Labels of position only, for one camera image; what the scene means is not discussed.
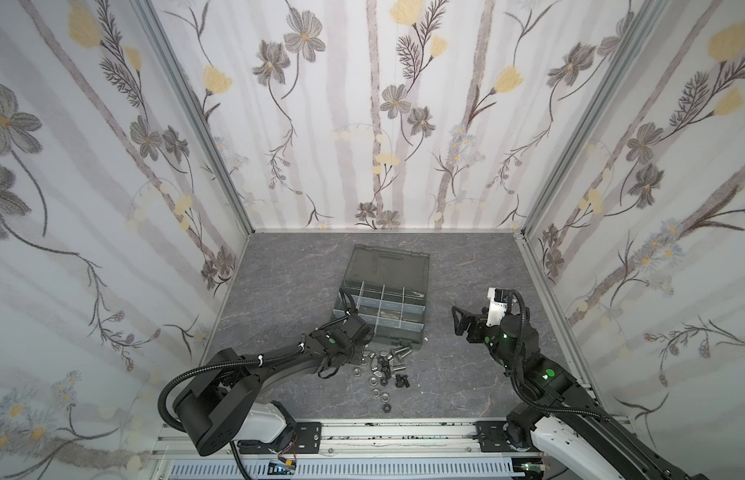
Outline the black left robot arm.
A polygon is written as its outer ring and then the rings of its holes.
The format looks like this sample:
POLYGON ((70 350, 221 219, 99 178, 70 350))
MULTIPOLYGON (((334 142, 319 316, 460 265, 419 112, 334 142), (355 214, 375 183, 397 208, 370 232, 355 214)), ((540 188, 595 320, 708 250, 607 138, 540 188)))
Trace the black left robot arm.
POLYGON ((170 380, 158 396, 164 424, 186 433, 196 452, 210 456, 232 442, 258 442, 283 448, 296 421, 278 401, 258 403, 264 388, 292 376, 314 373, 327 380, 342 366, 360 360, 373 328, 360 314, 350 292, 338 292, 342 316, 300 341, 261 354, 220 350, 203 366, 170 380))

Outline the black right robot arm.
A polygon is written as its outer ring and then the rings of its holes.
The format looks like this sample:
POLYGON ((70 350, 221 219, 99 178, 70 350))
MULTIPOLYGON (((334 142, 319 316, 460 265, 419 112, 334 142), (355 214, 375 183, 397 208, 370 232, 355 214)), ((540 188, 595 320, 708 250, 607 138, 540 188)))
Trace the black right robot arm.
POLYGON ((564 366, 544 356, 530 309, 516 290, 492 288, 479 313, 452 308, 454 330, 504 369, 521 403, 502 438, 535 448, 583 479, 687 479, 689 474, 608 414, 564 366))

